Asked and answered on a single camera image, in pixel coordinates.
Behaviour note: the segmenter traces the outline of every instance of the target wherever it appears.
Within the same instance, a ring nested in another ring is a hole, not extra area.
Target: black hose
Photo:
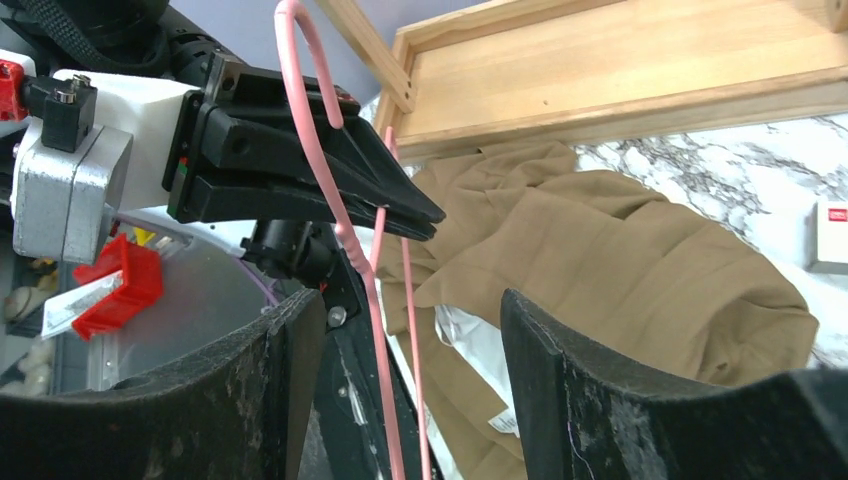
[[[18,1],[59,48],[91,71],[144,77],[159,77],[168,71],[171,61],[168,38],[160,27],[153,40],[152,58],[140,63],[124,63],[100,53],[54,0]]]

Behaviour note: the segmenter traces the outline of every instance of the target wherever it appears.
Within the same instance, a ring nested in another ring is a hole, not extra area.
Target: gray wall
[[[348,90],[362,103],[374,98],[380,91],[377,81],[314,1],[302,1],[321,32],[336,85]],[[483,1],[358,0],[358,3],[386,44],[391,46],[395,32],[404,25]],[[271,18],[277,0],[171,0],[171,5],[246,62],[279,70]],[[299,38],[298,46],[304,74],[314,75],[312,61],[302,38]]]

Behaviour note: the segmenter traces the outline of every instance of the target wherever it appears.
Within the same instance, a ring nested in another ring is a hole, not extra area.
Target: wooden frame
[[[846,5],[490,1],[372,49],[406,75],[381,80],[375,128],[393,126],[414,163],[518,139],[598,143],[848,111],[848,36],[832,33],[848,26]]]

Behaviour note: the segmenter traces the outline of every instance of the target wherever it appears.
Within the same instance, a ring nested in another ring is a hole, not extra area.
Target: white box
[[[807,271],[848,274],[848,202],[820,200],[808,224]]]

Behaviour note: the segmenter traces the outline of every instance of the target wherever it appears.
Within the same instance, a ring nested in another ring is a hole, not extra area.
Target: pink hanger
[[[295,128],[300,137],[303,151],[306,154],[306,159],[312,168],[315,178],[318,180],[318,186],[324,193],[327,199],[327,204],[333,212],[336,219],[336,235],[341,240],[342,246],[347,252],[351,264],[362,275],[365,284],[365,293],[368,297],[368,307],[371,315],[371,328],[374,333],[374,350],[377,356],[377,374],[380,382],[380,397],[383,405],[383,415],[386,422],[386,438],[389,444],[389,461],[392,470],[393,480],[403,480],[406,478],[403,469],[403,455],[400,445],[400,434],[398,432],[397,411],[395,410],[394,392],[392,389],[391,375],[389,373],[389,356],[386,350],[385,338],[383,333],[383,316],[380,312],[380,303],[377,296],[377,284],[375,270],[380,257],[380,247],[382,245],[383,228],[386,221],[386,210],[383,207],[377,209],[377,218],[374,225],[374,243],[371,249],[370,262],[365,258],[365,253],[356,232],[353,229],[353,224],[350,221],[350,216],[342,201],[339,189],[330,172],[330,167],[327,165],[327,159],[324,156],[324,150],[318,140],[318,134],[315,130],[315,123],[312,119],[312,111],[309,108],[309,102],[306,98],[306,88],[303,84],[303,76],[300,70],[300,62],[297,56],[297,48],[295,44],[295,22],[300,26],[303,36],[306,38],[306,43],[309,46],[309,51],[312,54],[312,60],[315,62],[315,70],[318,76],[318,86],[321,90],[321,97],[324,101],[324,108],[327,111],[327,117],[330,125],[333,128],[340,129],[344,125],[341,109],[339,108],[336,91],[333,86],[333,81],[330,78],[330,69],[327,65],[327,59],[324,56],[324,49],[321,46],[321,40],[318,37],[318,31],[309,17],[306,8],[299,0],[282,0],[277,4],[277,9],[274,12],[274,26],[277,33],[277,50],[280,56],[280,69],[283,75],[283,83],[286,87],[286,96],[288,97],[289,105],[291,106],[292,116],[294,117]],[[397,158],[396,148],[394,148],[394,136],[389,131],[387,132],[386,143],[392,150],[392,153]],[[412,304],[412,279],[410,274],[409,261],[409,244],[404,238],[402,239],[403,259],[404,259],[404,277],[406,282],[407,294],[407,309],[409,310],[410,321],[410,337],[412,340],[413,352],[413,370],[415,375],[415,384],[418,391],[418,425],[419,425],[419,441],[421,450],[421,467],[422,478],[431,478],[430,474],[430,454],[427,448],[427,426],[424,416],[424,396],[421,384],[420,362],[418,358],[418,335],[415,324],[415,309]]]

